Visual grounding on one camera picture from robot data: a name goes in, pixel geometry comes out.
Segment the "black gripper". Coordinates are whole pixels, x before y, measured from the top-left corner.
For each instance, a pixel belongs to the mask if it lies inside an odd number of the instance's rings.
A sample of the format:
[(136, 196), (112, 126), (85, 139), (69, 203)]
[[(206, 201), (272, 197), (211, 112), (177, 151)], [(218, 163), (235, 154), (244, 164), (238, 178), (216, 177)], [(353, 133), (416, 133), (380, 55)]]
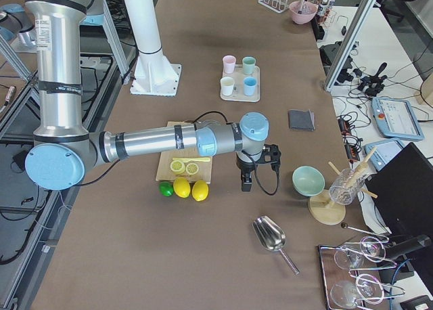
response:
[(244, 150), (237, 153), (236, 165), (241, 171), (241, 190), (250, 192), (252, 187), (252, 174), (256, 175), (259, 165), (269, 164), (277, 176), (279, 183), (279, 168), (281, 152), (278, 145), (265, 144), (262, 150), (257, 154), (247, 154)]

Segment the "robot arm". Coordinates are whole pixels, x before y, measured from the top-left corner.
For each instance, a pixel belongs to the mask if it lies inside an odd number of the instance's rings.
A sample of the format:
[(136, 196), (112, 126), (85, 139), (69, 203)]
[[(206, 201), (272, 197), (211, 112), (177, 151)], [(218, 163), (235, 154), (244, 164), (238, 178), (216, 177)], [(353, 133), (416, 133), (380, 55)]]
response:
[(105, 130), (114, 100), (97, 105), (97, 116), (83, 124), (80, 26), (109, 14), (104, 0), (25, 0), (37, 33), (40, 125), (25, 159), (30, 179), (48, 190), (85, 184), (85, 175), (101, 164), (115, 165), (132, 156), (195, 147), (201, 156), (235, 152), (241, 189), (258, 181), (257, 168), (269, 164), (279, 172), (281, 153), (266, 142), (268, 119), (258, 112), (237, 123), (203, 116), (184, 125), (136, 132)]

